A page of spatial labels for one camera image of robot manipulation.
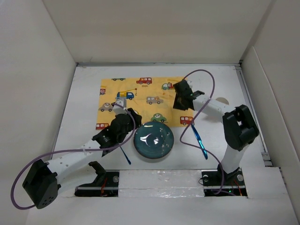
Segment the yellow car print cloth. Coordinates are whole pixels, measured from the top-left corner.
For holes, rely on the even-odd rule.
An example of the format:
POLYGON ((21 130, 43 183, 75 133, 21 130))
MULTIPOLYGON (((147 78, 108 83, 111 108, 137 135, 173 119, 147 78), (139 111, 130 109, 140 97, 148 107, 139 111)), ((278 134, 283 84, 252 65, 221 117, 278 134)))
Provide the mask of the yellow car print cloth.
POLYGON ((101 81, 96 130, 107 127, 114 119, 111 103, 118 99, 126 108, 142 116, 142 122, 159 121, 169 127, 185 127, 193 119, 192 110, 173 109, 173 85, 182 77, 110 78, 101 81))

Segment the teal ceramic plate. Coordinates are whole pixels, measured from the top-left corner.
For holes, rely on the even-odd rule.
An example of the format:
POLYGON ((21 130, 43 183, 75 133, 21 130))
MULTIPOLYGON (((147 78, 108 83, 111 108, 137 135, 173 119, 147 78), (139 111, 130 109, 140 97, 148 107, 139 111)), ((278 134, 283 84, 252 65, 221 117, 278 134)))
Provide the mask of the teal ceramic plate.
POLYGON ((150 121, 143 123, 134 134, 136 151, 147 159, 166 157, 174 146, 172 130, 164 123, 150 121))

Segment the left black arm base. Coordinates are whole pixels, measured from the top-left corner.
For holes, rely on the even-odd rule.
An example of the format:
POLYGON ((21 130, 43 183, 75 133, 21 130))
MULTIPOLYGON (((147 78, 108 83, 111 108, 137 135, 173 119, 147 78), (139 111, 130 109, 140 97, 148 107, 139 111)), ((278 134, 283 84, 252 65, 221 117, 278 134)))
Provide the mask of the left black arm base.
POLYGON ((95 179, 75 188, 76 197, 118 197, 120 172, 106 171, 99 162, 93 161, 89 166, 95 170, 95 179))

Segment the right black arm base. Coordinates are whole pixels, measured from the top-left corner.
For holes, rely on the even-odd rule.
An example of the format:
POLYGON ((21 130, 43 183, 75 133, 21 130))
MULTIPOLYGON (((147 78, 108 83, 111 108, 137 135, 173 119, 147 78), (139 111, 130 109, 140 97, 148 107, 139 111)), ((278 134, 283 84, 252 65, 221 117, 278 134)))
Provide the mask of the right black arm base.
POLYGON ((198 183, 202 185, 205 197, 244 196, 247 197, 246 184, 242 170, 239 168, 233 175, 225 173, 224 178, 217 169, 201 170, 198 183))

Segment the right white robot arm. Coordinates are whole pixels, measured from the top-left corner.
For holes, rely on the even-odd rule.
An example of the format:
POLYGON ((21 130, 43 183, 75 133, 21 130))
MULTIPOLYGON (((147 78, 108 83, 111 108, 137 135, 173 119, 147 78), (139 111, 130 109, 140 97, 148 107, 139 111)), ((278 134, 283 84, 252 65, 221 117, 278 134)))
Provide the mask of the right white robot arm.
POLYGON ((235 172, 247 147, 259 135, 258 127, 246 105, 230 106, 212 99, 202 91, 193 92, 191 82, 182 80, 174 84, 174 109, 203 112, 223 124, 227 148, 221 161, 222 170, 217 172, 219 183, 226 185, 235 172))

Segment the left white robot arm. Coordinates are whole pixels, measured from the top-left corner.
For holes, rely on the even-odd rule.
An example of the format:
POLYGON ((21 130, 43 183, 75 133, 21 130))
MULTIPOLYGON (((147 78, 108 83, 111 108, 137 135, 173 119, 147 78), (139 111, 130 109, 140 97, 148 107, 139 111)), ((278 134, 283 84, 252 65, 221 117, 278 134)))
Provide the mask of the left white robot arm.
POLYGON ((37 209, 43 209, 51 204, 59 193, 67 187, 66 178, 85 166, 94 168, 88 180, 94 186, 104 182, 106 171, 99 164, 97 157, 107 154, 128 142, 133 132, 142 124, 142 116, 132 108, 121 108, 116 105, 115 118, 111 124, 92 137, 99 144, 98 149, 61 150, 60 158, 47 162, 42 156, 30 163, 22 187, 37 209))

